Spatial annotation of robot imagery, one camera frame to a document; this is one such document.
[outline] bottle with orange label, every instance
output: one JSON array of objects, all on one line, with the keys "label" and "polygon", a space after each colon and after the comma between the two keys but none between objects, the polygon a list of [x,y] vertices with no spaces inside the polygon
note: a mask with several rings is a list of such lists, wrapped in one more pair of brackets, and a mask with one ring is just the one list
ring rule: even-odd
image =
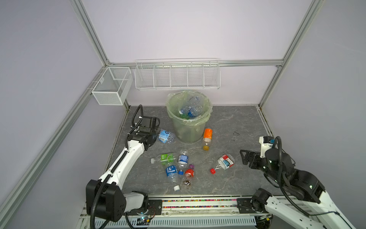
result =
[{"label": "bottle with orange label", "polygon": [[206,128],[205,132],[203,133],[203,149],[204,150],[207,151],[210,149],[211,140],[212,140],[212,129]]}]

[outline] white wire basket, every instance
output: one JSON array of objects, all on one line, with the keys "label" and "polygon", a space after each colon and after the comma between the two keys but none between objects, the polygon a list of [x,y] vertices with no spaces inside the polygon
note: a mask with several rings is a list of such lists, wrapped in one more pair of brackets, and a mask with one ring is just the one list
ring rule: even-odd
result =
[{"label": "white wire basket", "polygon": [[107,67],[92,93],[100,105],[123,105],[132,82],[129,67]]},{"label": "white wire basket", "polygon": [[135,83],[139,90],[220,88],[219,60],[168,63],[137,60],[136,64]]}]

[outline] bottle with red label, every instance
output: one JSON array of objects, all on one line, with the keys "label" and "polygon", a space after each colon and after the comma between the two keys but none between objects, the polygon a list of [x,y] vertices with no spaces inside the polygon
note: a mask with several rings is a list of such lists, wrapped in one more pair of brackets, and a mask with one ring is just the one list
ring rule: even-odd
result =
[{"label": "bottle with red label", "polygon": [[220,157],[217,162],[215,163],[216,167],[210,169],[210,172],[212,174],[216,173],[216,170],[223,169],[227,170],[231,166],[234,165],[234,158],[230,154],[224,154],[222,157]]},{"label": "bottle with red label", "polygon": [[206,128],[205,132],[203,133],[203,149],[208,151],[210,149],[212,140],[212,129]]},{"label": "bottle with red label", "polygon": [[194,165],[190,164],[189,168],[184,173],[180,187],[182,189],[190,189],[192,187],[192,178],[194,177]]}]

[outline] bottle with green label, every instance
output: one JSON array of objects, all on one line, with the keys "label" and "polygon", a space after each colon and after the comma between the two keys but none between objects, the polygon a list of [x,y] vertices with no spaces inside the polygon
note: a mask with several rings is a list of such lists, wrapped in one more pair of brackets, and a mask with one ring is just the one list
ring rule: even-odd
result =
[{"label": "bottle with green label", "polygon": [[173,153],[168,154],[161,154],[157,156],[156,158],[151,159],[151,164],[154,164],[156,162],[161,162],[162,165],[166,165],[167,163],[171,163],[176,159]]}]

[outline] trash can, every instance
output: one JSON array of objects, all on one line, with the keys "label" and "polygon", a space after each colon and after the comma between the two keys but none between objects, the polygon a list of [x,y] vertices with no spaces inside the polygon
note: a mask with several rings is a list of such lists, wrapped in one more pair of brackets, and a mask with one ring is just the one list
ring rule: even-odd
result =
[{"label": "trash can", "polygon": [[[203,112],[194,119],[183,119],[180,117],[179,110],[193,96],[200,97]],[[179,140],[186,143],[193,143],[202,137],[206,122],[212,112],[212,104],[204,94],[195,91],[171,93],[168,95],[166,106],[168,115],[173,120],[175,134]]]}]

